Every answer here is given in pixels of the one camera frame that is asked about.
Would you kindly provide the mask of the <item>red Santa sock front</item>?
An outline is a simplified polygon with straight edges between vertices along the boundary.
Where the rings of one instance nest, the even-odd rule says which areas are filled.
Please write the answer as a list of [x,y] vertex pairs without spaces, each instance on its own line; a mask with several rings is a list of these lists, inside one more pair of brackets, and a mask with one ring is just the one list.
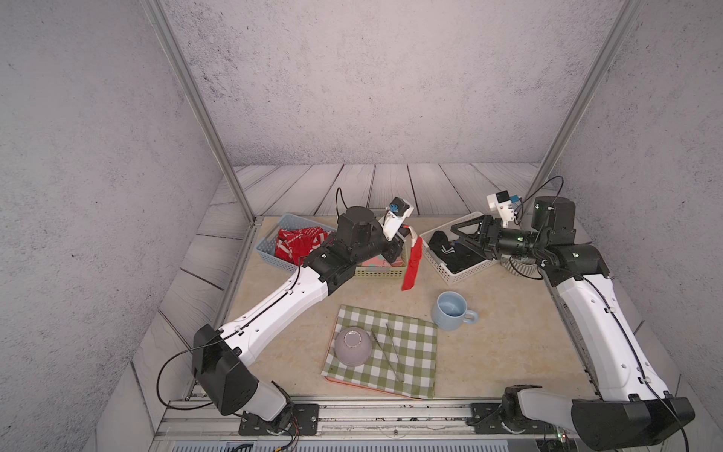
[[412,226],[406,226],[405,230],[410,233],[410,259],[402,284],[402,290],[409,291],[414,288],[416,283],[420,262],[423,257],[424,241]]

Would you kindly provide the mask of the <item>red bear Christmas sock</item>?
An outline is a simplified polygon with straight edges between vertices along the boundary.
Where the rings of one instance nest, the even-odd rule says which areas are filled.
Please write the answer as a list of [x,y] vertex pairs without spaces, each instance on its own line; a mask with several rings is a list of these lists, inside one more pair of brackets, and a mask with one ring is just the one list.
[[319,248],[329,237],[321,227],[298,230],[280,229],[276,238],[274,255],[287,263],[298,266],[311,252]]

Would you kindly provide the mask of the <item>pink sock with blue text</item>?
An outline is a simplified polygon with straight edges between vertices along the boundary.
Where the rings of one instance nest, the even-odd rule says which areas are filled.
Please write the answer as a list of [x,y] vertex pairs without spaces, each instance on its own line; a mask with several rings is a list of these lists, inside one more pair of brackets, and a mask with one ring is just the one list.
[[393,263],[388,262],[383,256],[378,255],[361,263],[361,267],[404,267],[402,257],[397,257]]

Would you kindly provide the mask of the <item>black sock with white label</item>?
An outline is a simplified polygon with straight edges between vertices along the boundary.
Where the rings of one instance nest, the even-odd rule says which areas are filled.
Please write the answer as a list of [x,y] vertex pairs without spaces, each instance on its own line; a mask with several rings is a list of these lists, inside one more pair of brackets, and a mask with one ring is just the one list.
[[429,241],[429,248],[452,274],[459,274],[486,261],[484,257],[457,241],[450,241],[444,231],[435,231]]

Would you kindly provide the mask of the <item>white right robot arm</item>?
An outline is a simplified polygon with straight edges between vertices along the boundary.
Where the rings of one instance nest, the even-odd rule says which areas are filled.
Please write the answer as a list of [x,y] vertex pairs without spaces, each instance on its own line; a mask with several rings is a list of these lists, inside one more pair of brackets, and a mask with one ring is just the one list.
[[572,399],[538,385],[506,388],[494,418],[510,432],[535,421],[577,435],[606,451],[662,444],[685,433],[691,402],[668,390],[619,308],[609,268],[591,244],[578,244],[575,204],[559,196],[533,203],[528,231],[483,215],[452,225],[459,242],[487,260],[527,258],[540,271],[596,389],[596,399]]

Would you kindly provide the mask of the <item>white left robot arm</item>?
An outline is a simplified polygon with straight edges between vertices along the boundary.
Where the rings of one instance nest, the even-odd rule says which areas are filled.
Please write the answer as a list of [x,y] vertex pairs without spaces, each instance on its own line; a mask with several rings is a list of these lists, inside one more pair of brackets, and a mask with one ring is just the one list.
[[223,415],[243,411],[280,428],[290,420],[293,403],[276,384],[250,373],[264,348],[305,311],[355,276],[358,265],[382,256],[399,258],[410,235],[413,208],[395,198],[383,218],[352,206],[337,218],[337,228],[295,273],[243,316],[215,329],[200,327],[193,338],[192,375]]

